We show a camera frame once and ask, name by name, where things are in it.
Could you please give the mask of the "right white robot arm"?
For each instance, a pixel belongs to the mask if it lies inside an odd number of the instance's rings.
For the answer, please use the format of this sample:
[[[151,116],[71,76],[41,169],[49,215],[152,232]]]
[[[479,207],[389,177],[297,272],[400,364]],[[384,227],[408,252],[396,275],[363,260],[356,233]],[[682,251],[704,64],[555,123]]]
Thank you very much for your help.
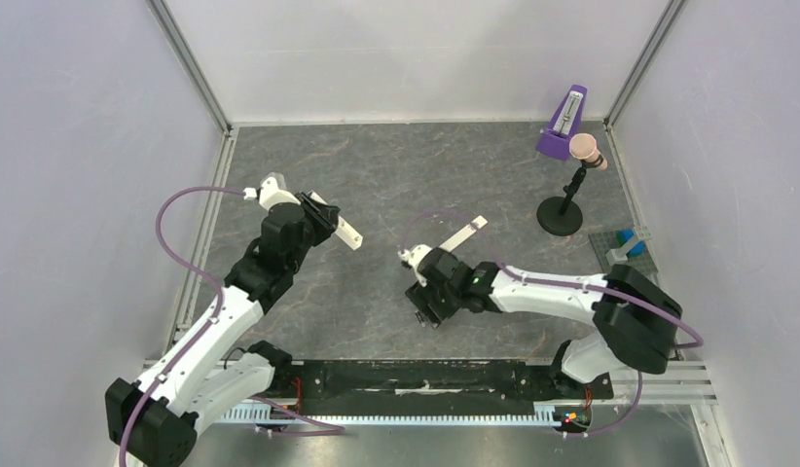
[[[418,319],[438,327],[460,310],[537,313],[593,327],[564,343],[549,372],[552,389],[573,397],[602,374],[623,367],[661,375],[675,348],[680,304],[636,269],[558,275],[482,262],[470,267],[443,248],[400,252],[415,275],[406,291]]]

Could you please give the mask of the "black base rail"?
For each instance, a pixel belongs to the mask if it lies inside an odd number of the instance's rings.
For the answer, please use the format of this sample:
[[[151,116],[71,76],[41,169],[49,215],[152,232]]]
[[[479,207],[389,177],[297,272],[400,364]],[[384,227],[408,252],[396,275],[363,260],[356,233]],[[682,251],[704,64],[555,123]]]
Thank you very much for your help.
[[[525,360],[296,361],[267,341],[248,351],[274,368],[264,395],[294,399],[305,415],[528,415],[536,403],[614,395],[606,374],[584,384]]]

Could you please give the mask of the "white remote battery cover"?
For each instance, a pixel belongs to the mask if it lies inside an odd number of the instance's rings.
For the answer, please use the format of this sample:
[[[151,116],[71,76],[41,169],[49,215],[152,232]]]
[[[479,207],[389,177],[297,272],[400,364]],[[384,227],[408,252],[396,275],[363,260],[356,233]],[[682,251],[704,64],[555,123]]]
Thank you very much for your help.
[[[464,225],[456,233],[447,238],[439,245],[439,247],[447,252],[453,252],[458,246],[467,241],[473,234],[482,229],[487,223],[488,220],[484,216],[479,215]]]

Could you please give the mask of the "purple metronome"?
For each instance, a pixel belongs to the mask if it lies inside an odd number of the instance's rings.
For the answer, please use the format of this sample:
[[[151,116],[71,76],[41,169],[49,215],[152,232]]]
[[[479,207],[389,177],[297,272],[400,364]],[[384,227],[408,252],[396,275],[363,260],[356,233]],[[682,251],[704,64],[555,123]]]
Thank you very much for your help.
[[[550,121],[540,131],[535,145],[537,153],[559,161],[570,158],[570,140],[582,122],[587,94],[588,89],[584,86],[572,85],[569,88]]]

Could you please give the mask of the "blue and grey bricks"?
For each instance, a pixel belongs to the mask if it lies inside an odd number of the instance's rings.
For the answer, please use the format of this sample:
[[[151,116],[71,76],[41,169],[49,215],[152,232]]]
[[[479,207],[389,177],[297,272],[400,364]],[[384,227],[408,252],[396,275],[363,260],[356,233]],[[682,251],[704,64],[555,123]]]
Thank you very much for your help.
[[[616,232],[619,245],[606,253],[606,260],[611,265],[626,264],[634,249],[651,238],[650,230],[644,226],[624,229]]]

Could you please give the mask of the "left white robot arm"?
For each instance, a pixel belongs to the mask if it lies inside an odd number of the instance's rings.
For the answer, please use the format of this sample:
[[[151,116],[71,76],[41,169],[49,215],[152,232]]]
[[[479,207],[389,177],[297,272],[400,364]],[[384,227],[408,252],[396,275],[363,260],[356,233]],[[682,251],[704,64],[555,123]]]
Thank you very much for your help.
[[[244,274],[260,271],[259,287],[221,285],[205,313],[138,379],[115,380],[105,394],[108,430],[121,466],[179,466],[199,436],[225,413],[264,391],[280,397],[292,387],[291,369],[258,353],[211,372],[229,347],[256,324],[292,285],[293,269],[271,269],[266,251],[239,263]]]

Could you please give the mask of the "grey brick baseplate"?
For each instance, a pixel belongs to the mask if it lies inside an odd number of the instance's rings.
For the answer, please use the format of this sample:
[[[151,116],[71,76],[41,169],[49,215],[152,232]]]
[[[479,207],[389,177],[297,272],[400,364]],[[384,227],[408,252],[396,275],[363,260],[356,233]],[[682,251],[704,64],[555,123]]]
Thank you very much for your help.
[[[603,272],[609,272],[613,266],[623,265],[632,267],[647,277],[658,273],[647,246],[651,237],[650,230],[643,226],[588,235]]]

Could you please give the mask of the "white remote control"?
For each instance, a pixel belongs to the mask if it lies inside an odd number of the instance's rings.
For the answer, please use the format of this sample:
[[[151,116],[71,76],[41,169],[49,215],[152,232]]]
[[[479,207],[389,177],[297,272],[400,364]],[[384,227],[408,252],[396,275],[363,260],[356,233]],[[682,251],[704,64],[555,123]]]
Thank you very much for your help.
[[[324,205],[324,206],[332,206],[329,202],[327,202],[320,194],[315,191],[309,192],[309,197]],[[347,247],[351,250],[358,250],[363,244],[363,236],[362,234],[355,229],[345,218],[342,217],[341,214],[337,214],[337,221],[335,223],[336,228],[334,230],[334,234],[337,238],[339,238]]]

